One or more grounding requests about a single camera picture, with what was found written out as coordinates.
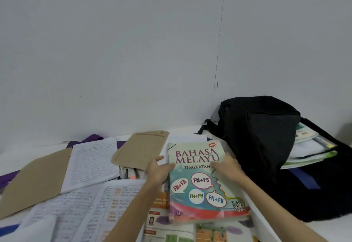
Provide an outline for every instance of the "backpack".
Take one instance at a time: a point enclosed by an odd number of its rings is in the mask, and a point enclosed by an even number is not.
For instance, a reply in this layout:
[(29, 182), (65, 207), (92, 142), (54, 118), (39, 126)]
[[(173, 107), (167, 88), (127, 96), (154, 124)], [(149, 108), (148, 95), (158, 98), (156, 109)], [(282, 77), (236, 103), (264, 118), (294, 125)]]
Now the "backpack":
[[(198, 133), (208, 130), (225, 140), (246, 175), (260, 188), (304, 221), (336, 218), (352, 212), (352, 149), (336, 140), (288, 103), (275, 97), (236, 97), (220, 104), (218, 125), (206, 120)], [(337, 144), (335, 157), (281, 170), (295, 142), (299, 122)], [(313, 179), (315, 187), (305, 180)]]

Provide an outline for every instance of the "book title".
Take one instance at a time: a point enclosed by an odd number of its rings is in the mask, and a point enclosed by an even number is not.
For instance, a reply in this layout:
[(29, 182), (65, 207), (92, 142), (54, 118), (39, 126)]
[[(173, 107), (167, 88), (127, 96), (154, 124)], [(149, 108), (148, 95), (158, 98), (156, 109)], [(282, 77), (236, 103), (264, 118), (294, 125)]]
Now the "book title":
[(210, 162), (218, 161), (218, 153), (212, 148), (205, 150), (176, 151), (176, 163)]

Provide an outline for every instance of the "desk surface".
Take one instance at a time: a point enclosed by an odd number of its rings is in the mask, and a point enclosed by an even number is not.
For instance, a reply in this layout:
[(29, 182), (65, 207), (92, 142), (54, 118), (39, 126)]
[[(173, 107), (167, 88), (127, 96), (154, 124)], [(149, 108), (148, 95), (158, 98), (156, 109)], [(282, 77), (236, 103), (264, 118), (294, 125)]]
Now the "desk surface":
[[(172, 134), (185, 135), (190, 133), (196, 133), (198, 132), (199, 128), (200, 125), (172, 129), (168, 131)], [(124, 141), (127, 140), (129, 137), (130, 135), (118, 136), (117, 141)], [(33, 161), (34, 159), (51, 154), (55, 151), (62, 150), (66, 147), (66, 145), (67, 144), (41, 146), (36, 148), (5, 152), (0, 155), (0, 175), (17, 171), (29, 162)], [(263, 215), (256, 208), (252, 200), (250, 200), (247, 195), (245, 195), (245, 197), (251, 207), (251, 215), (253, 218), (254, 225), (256, 227), (258, 238), (262, 242), (280, 241), (273, 229), (263, 217)], [(1, 220), (0, 227), (20, 223), (24, 216), (29, 212), (29, 210), (30, 208), (22, 212), (16, 213), (11, 217), (7, 217)], [(347, 242), (350, 241), (352, 237), (351, 223), (352, 214), (349, 214), (344, 217), (329, 221), (312, 222), (309, 223), (308, 226), (328, 241)]]

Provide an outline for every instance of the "wall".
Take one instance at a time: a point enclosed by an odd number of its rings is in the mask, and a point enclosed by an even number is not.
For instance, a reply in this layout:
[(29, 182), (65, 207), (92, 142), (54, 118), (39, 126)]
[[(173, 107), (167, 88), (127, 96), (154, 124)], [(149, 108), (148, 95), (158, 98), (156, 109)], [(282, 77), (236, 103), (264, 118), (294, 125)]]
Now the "wall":
[(336, 135), (351, 1), (0, 0), (0, 152), (200, 124), (261, 94)]
[(215, 104), (272, 95), (336, 135), (352, 122), (351, 23), (352, 0), (224, 0)]
[(0, 0), (0, 152), (200, 124), (223, 0)]

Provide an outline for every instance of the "white speech bubble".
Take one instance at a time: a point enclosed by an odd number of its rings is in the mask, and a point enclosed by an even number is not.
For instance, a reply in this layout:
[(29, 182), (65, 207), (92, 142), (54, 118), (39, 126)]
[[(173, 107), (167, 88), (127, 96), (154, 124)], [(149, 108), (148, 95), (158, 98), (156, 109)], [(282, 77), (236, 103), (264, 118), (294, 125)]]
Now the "white speech bubble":
[(214, 186), (211, 177), (205, 173), (192, 174), (191, 182), (195, 187), (200, 189), (207, 189)]
[(184, 190), (187, 188), (188, 186), (188, 179), (187, 178), (179, 178), (177, 180), (175, 180), (172, 184), (171, 184), (171, 191), (173, 191), (174, 193), (184, 193)]
[(194, 204), (201, 204), (204, 201), (204, 192), (199, 189), (192, 189), (189, 191), (188, 198)]
[(217, 208), (226, 206), (226, 199), (222, 195), (216, 193), (215, 190), (207, 194), (207, 201), (210, 205)]

